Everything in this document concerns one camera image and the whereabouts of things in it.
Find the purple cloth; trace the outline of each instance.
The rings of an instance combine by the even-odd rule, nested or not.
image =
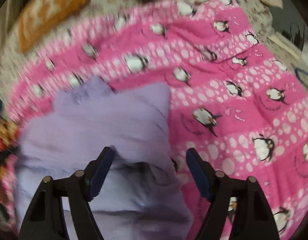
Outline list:
[[[103,147],[114,146],[118,154],[90,203],[103,237],[185,239],[192,215],[169,157],[169,94],[162,83],[115,94],[99,78],[60,92],[55,112],[31,121],[20,140],[19,222],[44,176],[70,176],[96,159]],[[70,210],[66,199],[63,208]],[[65,217],[69,234],[76,237],[69,213]]]

